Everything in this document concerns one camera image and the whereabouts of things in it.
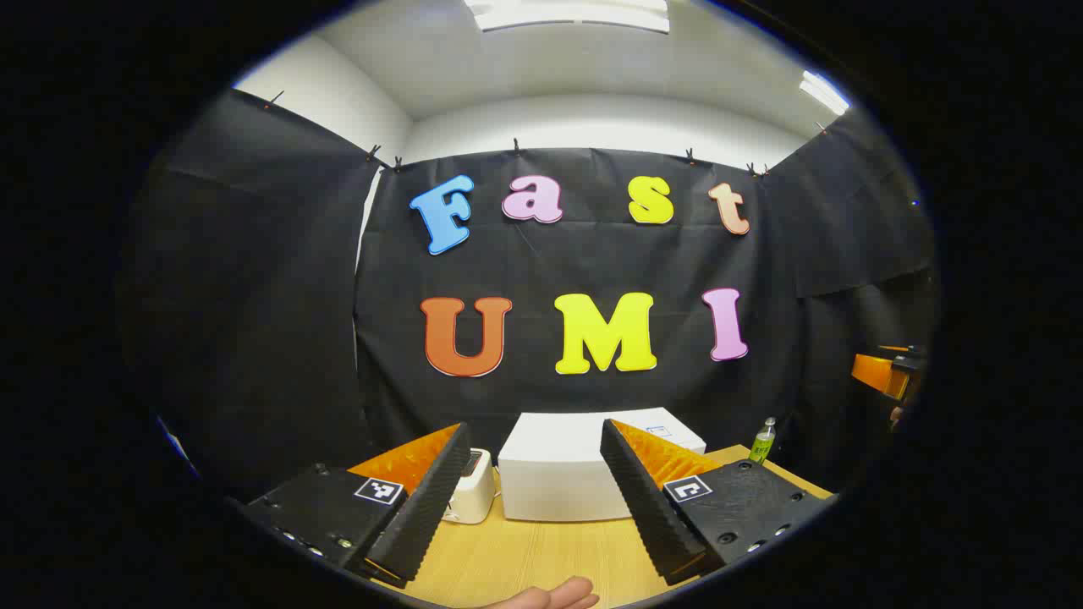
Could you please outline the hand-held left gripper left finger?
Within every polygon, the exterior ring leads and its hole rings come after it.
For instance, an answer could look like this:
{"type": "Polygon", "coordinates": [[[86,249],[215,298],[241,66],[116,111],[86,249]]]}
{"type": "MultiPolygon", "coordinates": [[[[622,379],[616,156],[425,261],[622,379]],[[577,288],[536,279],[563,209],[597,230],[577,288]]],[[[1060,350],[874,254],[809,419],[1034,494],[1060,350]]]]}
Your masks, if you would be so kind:
{"type": "Polygon", "coordinates": [[[399,589],[416,579],[470,458],[456,423],[348,468],[315,464],[242,506],[271,535],[399,589]]]}

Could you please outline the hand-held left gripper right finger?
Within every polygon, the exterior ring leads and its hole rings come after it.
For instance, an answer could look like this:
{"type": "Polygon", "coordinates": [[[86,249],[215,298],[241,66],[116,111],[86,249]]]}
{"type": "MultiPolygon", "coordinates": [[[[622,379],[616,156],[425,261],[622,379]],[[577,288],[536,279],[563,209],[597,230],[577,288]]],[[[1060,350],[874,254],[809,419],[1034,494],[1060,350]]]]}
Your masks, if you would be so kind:
{"type": "Polygon", "coordinates": [[[833,502],[754,459],[721,465],[615,419],[601,425],[600,454],[669,585],[768,550],[833,502]]]}

